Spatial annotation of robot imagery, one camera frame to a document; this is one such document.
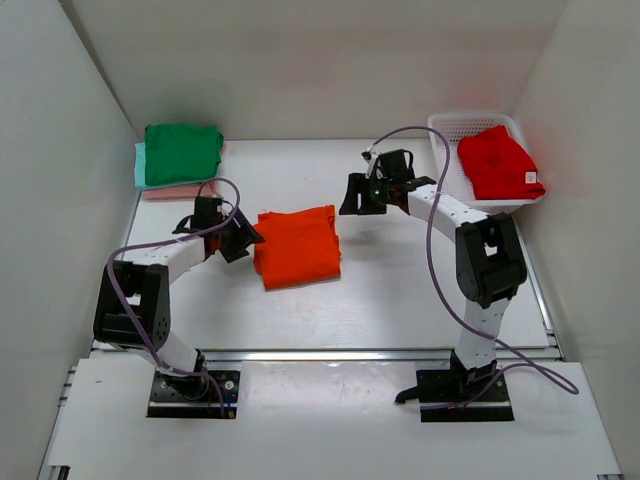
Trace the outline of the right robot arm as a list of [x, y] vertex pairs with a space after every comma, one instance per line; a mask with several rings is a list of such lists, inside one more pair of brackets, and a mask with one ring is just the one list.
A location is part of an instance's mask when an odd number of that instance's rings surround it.
[[434, 388], [471, 400], [497, 375], [502, 320], [527, 277], [514, 222], [507, 214], [476, 210], [443, 193], [436, 180], [415, 175], [408, 150], [367, 150], [362, 157], [367, 169], [349, 175], [341, 215], [381, 215], [396, 206], [454, 245], [455, 278], [466, 304], [450, 367]]

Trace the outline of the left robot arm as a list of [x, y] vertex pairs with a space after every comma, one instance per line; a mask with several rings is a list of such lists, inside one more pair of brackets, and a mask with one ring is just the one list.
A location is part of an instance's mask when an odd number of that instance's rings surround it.
[[145, 358], [188, 401], [221, 387], [205, 369], [201, 351], [172, 331], [170, 286], [215, 253], [232, 263], [265, 242], [239, 207], [226, 212], [226, 203], [216, 196], [198, 197], [193, 213], [177, 223], [172, 240], [144, 246], [139, 262], [109, 260], [97, 300], [94, 339]]

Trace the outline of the orange t shirt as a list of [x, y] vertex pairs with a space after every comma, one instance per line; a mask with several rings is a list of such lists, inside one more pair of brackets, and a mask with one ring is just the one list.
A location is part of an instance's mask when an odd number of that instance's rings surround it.
[[254, 268], [264, 288], [277, 290], [341, 276], [341, 251], [333, 205], [258, 215], [255, 230], [264, 241], [255, 246]]

